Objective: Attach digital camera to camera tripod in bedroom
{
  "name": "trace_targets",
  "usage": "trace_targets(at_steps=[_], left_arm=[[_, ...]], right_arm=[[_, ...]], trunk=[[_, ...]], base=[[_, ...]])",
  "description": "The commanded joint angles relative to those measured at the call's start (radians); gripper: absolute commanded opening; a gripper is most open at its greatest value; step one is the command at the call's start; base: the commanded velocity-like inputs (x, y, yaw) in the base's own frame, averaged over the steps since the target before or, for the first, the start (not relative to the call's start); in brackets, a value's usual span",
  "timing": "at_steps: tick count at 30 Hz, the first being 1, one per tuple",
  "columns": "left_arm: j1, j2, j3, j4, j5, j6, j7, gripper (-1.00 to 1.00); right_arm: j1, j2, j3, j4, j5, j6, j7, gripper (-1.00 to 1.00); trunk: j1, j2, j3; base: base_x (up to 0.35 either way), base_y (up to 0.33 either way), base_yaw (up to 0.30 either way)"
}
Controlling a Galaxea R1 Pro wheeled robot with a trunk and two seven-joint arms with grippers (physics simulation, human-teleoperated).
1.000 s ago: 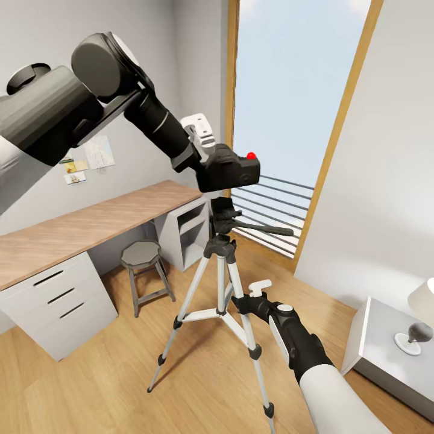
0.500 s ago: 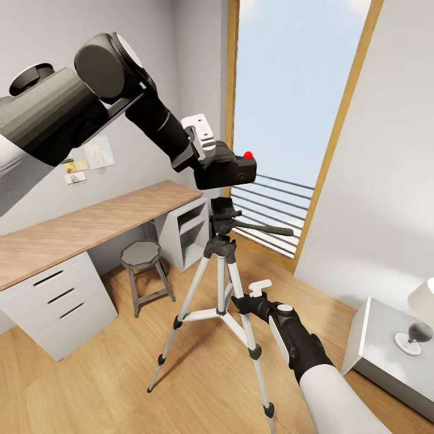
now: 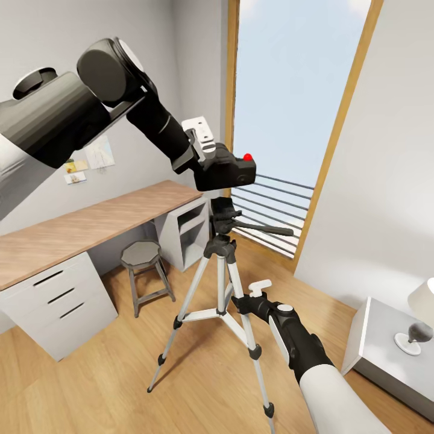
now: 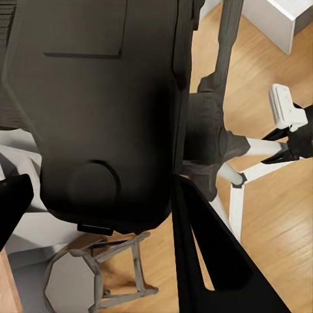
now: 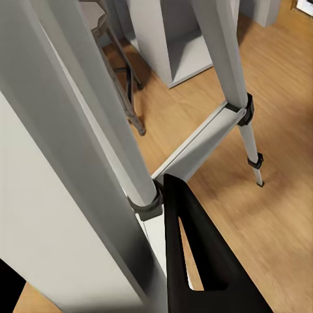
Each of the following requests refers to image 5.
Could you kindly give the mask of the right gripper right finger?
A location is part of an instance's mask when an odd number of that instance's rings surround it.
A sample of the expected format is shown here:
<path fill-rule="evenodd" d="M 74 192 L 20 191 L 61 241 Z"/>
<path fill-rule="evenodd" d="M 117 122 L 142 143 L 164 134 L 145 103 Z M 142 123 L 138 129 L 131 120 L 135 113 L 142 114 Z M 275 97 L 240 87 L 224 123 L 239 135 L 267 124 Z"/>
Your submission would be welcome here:
<path fill-rule="evenodd" d="M 164 174 L 168 313 L 274 313 L 187 182 Z M 200 274 L 192 290 L 179 217 Z"/>

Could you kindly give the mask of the camera tripod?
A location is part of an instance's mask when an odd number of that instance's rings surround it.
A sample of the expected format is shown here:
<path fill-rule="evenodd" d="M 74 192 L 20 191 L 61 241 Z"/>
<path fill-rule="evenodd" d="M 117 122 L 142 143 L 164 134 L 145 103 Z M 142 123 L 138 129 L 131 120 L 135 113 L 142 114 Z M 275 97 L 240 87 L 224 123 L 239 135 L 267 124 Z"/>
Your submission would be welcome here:
<path fill-rule="evenodd" d="M 264 186 L 230 0 L 190 1 L 225 101 L 150 175 L 78 0 L 0 0 L 0 259 L 63 313 L 168 313 L 164 174 L 236 125 Z"/>

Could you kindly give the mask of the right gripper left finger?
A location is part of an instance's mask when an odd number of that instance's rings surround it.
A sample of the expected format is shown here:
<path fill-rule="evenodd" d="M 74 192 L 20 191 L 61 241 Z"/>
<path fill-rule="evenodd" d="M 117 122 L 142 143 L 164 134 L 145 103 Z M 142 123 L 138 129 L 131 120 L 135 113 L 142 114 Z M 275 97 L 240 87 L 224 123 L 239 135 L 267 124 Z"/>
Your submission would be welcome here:
<path fill-rule="evenodd" d="M 13 313 L 26 282 L 24 277 L 0 259 L 0 313 Z"/>

